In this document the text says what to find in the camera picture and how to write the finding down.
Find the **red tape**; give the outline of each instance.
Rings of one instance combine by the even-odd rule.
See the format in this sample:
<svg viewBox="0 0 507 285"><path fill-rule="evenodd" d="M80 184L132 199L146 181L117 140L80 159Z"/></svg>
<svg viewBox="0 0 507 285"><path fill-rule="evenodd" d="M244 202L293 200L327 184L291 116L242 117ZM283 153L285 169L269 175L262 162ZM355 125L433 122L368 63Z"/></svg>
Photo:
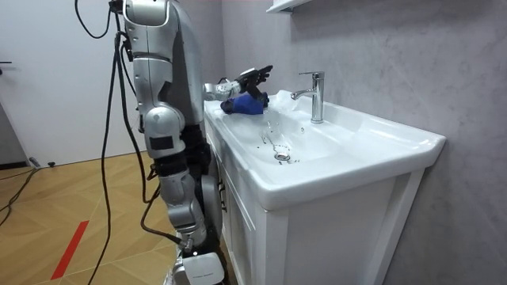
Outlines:
<svg viewBox="0 0 507 285"><path fill-rule="evenodd" d="M86 227L88 226L88 222L90 221L83 221L79 223L78 229L76 229L76 232L74 233L71 242L69 242L69 245L67 246L65 253L63 253L62 258L58 263L58 266L56 266L55 272L53 272L51 280L61 278L63 274L65 274L67 266L69 266L72 256L74 255L76 249L78 248L82 235L85 233Z"/></svg>

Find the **parquet floor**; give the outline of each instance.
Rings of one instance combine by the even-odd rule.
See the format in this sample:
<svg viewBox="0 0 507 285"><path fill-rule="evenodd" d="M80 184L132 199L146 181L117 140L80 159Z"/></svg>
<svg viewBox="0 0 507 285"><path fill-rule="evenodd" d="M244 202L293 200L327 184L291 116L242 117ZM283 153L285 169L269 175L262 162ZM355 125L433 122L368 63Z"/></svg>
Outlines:
<svg viewBox="0 0 507 285"><path fill-rule="evenodd" d="M150 159L143 154L145 168ZM162 284L175 258L175 245L144 232L139 220L141 200L139 167L135 155L106 161L112 208L112 236L93 284ZM0 178L26 171L0 171ZM0 180L0 207L21 187L28 174ZM148 182L148 195L157 186ZM3 219L6 211L0 213ZM51 277L80 222L90 221L62 278ZM166 205L157 199L147 225L173 232ZM36 173L13 212L0 227L0 284L87 284L106 237L106 212L100 161L42 169Z"/></svg>

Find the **blue object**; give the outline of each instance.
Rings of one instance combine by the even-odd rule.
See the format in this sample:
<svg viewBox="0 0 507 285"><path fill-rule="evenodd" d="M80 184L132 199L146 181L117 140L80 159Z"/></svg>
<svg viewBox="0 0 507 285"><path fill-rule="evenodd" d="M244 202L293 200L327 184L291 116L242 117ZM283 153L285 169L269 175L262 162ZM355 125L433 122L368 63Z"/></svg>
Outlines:
<svg viewBox="0 0 507 285"><path fill-rule="evenodd" d="M243 93L239 97L228 99L220 104L220 108L226 114L239 113L247 115L260 115L264 108L268 107L268 94L262 93L262 98L255 99L249 93Z"/></svg>

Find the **bathroom sink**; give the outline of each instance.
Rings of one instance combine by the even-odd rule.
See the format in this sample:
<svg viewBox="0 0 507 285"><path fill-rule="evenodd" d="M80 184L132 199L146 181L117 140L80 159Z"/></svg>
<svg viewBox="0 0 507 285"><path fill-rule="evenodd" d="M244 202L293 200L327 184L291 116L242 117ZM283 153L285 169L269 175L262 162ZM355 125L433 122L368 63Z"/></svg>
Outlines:
<svg viewBox="0 0 507 285"><path fill-rule="evenodd" d="M205 103L208 141L234 161L266 210L431 166L445 137L325 103L324 123L310 122L311 99L281 90L263 115L226 115Z"/></svg>

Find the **chrome faucet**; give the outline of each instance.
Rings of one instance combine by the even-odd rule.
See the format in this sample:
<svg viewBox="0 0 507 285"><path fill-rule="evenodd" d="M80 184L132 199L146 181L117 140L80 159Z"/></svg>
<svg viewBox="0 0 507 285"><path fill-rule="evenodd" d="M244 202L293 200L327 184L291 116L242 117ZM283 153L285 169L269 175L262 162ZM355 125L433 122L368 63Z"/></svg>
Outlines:
<svg viewBox="0 0 507 285"><path fill-rule="evenodd" d="M301 74L311 74L313 79L312 88L309 90L301 90L291 93L292 100L298 100L303 95L311 95L311 122L313 124L320 124L324 121L324 75L323 71L318 72L303 72Z"/></svg>

